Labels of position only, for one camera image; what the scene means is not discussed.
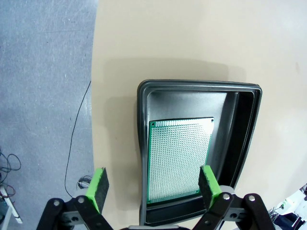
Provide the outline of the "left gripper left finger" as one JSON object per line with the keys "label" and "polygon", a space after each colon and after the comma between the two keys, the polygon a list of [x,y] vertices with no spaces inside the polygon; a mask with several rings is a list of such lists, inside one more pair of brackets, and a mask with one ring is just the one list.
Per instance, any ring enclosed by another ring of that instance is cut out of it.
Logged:
{"label": "left gripper left finger", "polygon": [[76,225],[84,225],[88,230],[111,230],[102,216],[108,189],[106,168],[99,168],[84,195],[73,197],[68,202],[60,198],[48,200],[37,229],[72,230]]}

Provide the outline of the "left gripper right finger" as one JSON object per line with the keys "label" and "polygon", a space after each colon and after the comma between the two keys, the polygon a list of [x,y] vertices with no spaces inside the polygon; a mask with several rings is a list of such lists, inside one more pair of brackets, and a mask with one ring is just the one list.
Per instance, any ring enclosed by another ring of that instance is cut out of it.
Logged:
{"label": "left gripper right finger", "polygon": [[222,191],[209,165],[200,167],[199,188],[206,211],[195,230],[218,230],[227,221],[234,222],[240,230],[273,229],[262,198],[256,193],[240,198],[229,186]]}

